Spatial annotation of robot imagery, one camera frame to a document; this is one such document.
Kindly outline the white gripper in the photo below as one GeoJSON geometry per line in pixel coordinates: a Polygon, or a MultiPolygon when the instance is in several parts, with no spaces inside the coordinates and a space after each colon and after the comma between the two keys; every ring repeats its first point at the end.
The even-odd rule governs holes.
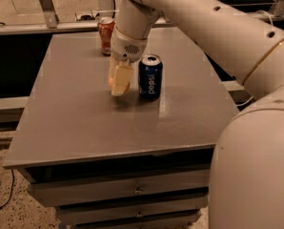
{"type": "Polygon", "coordinates": [[[133,76],[132,64],[138,61],[147,46],[147,39],[132,39],[114,28],[111,38],[109,78],[113,78],[112,95],[123,95],[133,76]]]}

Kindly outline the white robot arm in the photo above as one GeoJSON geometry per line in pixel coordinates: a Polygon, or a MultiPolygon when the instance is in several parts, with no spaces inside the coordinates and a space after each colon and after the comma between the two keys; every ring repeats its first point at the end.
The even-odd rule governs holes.
{"type": "Polygon", "coordinates": [[[284,31],[218,0],[123,0],[112,33],[112,94],[159,14],[219,65],[229,92],[253,103],[222,131],[213,151],[209,229],[284,229],[284,31]]]}

